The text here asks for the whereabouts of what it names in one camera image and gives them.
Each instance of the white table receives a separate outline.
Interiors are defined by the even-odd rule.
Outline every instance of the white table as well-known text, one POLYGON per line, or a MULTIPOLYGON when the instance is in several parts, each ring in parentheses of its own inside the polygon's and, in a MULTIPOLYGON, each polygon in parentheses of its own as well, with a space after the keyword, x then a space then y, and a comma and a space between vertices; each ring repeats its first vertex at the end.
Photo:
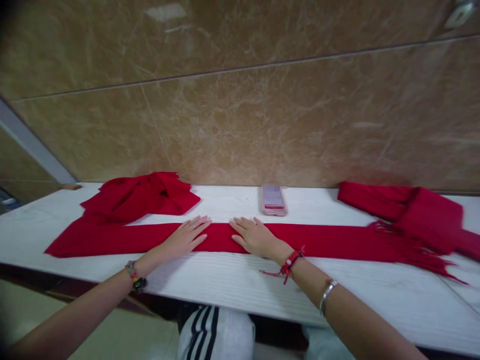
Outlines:
MULTIPOLYGON (((60 190, 0 216, 0 262, 101 282, 140 254, 55 258, 43 254, 97 193, 100 183, 60 190)), ((147 215, 133 225, 178 223, 209 215, 227 223, 233 216, 257 216, 264 222, 365 226, 375 219, 339 201, 337 190, 288 188, 289 215, 260 213, 259 189, 246 186, 194 186, 202 201, 186 215, 147 215)), ((480 234, 480 197, 447 196, 463 205, 464 228, 480 234)), ((449 271, 471 286, 443 279, 419 268, 392 263, 311 258, 375 309, 413 343, 433 349, 480 355, 480 264, 458 254, 448 257, 449 271)), ((261 274, 276 264, 252 255, 193 253, 166 264, 149 277, 148 292, 214 304, 306 325, 325 325, 318 310, 293 281, 261 274)))

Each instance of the phone screen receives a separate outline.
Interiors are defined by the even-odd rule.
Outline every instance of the phone screen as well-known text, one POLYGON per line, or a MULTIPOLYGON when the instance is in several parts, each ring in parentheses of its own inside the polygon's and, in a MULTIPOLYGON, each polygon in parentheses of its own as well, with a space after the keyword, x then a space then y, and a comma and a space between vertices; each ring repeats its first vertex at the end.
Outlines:
POLYGON ((263 212, 268 215, 286 215, 284 196, 280 186, 262 186, 263 212))

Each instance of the black stripe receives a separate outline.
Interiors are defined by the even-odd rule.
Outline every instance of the black stripe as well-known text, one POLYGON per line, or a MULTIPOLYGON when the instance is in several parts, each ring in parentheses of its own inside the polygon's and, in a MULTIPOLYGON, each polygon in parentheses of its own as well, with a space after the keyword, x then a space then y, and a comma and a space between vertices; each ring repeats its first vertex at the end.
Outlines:
POLYGON ((213 311, 213 320, 211 321, 211 338, 206 348, 205 359, 210 360, 212 357, 212 351, 214 350, 215 338, 217 337, 217 323, 219 322, 219 308, 215 307, 213 311))
POLYGON ((203 321, 201 322, 201 331, 203 333, 201 335, 200 343, 196 348, 195 360, 200 360, 200 353, 202 352, 202 347, 204 346, 205 338, 207 337, 207 319, 209 318, 210 310, 212 310, 211 306, 208 307, 208 310, 206 311, 206 314, 203 317, 203 321))
POLYGON ((197 331, 197 323, 200 319, 200 316, 204 312, 204 308, 198 310, 198 312, 195 315, 195 319, 193 319, 193 322, 191 324, 191 334, 193 335, 190 341, 190 348, 188 349, 188 354, 186 355, 186 360, 191 360, 192 358, 192 352, 194 351, 195 343, 197 342, 197 339, 199 337, 199 332, 197 331))

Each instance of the marble wall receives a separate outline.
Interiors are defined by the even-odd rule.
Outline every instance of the marble wall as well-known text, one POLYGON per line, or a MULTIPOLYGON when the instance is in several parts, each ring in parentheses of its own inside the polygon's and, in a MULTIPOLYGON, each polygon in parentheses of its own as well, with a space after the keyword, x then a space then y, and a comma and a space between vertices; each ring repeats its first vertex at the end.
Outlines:
POLYGON ((196 184, 480 191, 480 15, 445 32, 451 11, 27 1, 2 44, 0 92, 81 181, 178 171, 196 184))

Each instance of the smartphone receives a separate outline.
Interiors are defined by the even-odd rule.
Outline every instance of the smartphone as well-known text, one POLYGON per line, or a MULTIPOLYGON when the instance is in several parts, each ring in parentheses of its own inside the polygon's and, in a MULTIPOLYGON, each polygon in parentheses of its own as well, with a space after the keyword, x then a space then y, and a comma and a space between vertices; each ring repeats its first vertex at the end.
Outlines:
POLYGON ((280 186, 262 185, 261 211, 270 216, 286 216, 288 214, 284 191, 280 186))

